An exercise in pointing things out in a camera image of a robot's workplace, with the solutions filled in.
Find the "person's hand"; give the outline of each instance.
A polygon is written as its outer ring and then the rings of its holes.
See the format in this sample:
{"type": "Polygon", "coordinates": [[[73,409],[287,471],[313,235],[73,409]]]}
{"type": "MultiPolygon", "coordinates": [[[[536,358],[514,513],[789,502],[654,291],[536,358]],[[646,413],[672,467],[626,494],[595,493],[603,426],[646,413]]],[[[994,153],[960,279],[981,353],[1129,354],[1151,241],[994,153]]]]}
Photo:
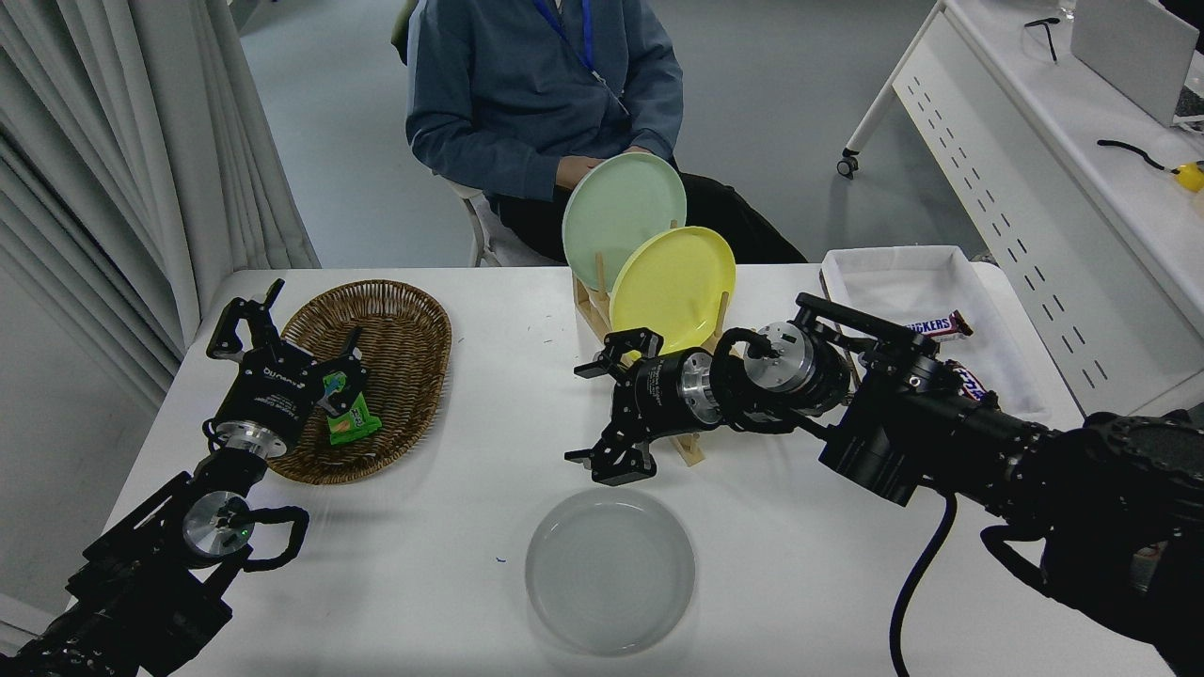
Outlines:
{"type": "Polygon", "coordinates": [[[556,187],[566,190],[577,188],[577,184],[590,173],[590,170],[602,164],[598,158],[586,158],[584,155],[565,155],[556,166],[556,187]]]}

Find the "lanyard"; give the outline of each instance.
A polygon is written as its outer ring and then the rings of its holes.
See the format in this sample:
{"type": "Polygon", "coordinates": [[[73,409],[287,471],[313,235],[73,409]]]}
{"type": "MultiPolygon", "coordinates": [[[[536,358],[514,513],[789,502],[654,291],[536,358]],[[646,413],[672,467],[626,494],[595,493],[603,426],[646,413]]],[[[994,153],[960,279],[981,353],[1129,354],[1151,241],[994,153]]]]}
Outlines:
{"type": "Polygon", "coordinates": [[[565,27],[560,25],[560,19],[551,13],[551,7],[548,6],[545,0],[531,1],[535,2],[536,10],[539,10],[539,13],[543,14],[543,19],[548,22],[551,30],[555,30],[556,35],[565,41],[565,45],[568,45],[568,48],[573,51],[573,55],[577,57],[577,60],[580,61],[583,66],[585,66],[585,70],[590,71],[590,75],[592,75],[595,80],[602,82],[602,76],[600,76],[598,71],[594,67],[594,16],[592,12],[590,12],[590,0],[582,0],[582,14],[585,24],[583,27],[585,54],[578,54],[577,49],[573,49],[573,45],[568,41],[568,35],[565,34],[565,27]]]}

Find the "laptop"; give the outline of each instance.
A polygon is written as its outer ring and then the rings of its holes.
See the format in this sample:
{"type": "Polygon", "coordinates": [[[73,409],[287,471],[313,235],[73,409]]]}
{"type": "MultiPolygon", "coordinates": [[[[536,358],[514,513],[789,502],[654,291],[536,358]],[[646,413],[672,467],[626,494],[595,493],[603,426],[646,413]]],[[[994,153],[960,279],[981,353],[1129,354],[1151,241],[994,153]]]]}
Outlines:
{"type": "Polygon", "coordinates": [[[1079,0],[1070,53],[1173,126],[1204,122],[1204,53],[1197,42],[1198,28],[1153,0],[1079,0]]]}

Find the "blue jacket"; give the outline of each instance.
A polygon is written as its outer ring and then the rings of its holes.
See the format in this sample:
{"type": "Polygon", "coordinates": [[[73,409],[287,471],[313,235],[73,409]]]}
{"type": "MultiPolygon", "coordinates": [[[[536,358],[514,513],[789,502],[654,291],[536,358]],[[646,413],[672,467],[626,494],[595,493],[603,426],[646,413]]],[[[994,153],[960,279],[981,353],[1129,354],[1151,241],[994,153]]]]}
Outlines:
{"type": "Polygon", "coordinates": [[[681,126],[668,35],[647,0],[592,0],[591,10],[595,69],[609,90],[578,59],[580,0],[563,0],[571,47],[533,0],[421,0],[407,59],[414,155],[458,183],[538,200],[551,200],[563,155],[642,146],[668,159],[681,126]]]}

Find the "wicker basket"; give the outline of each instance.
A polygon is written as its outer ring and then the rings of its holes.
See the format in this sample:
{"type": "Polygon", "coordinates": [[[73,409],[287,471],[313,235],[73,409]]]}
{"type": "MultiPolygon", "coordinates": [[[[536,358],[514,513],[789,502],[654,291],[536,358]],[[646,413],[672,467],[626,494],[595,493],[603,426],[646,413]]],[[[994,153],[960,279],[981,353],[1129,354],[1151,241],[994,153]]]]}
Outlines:
{"type": "Polygon", "coordinates": [[[306,304],[281,336],[319,361],[338,355],[353,328],[368,383],[368,411],[380,419],[374,434],[330,446],[326,417],[317,410],[296,448],[270,460],[272,470],[308,484],[340,484],[372,475],[401,458],[430,426],[438,410],[452,351],[452,323],[421,289],[388,279],[336,287],[306,304]]]}

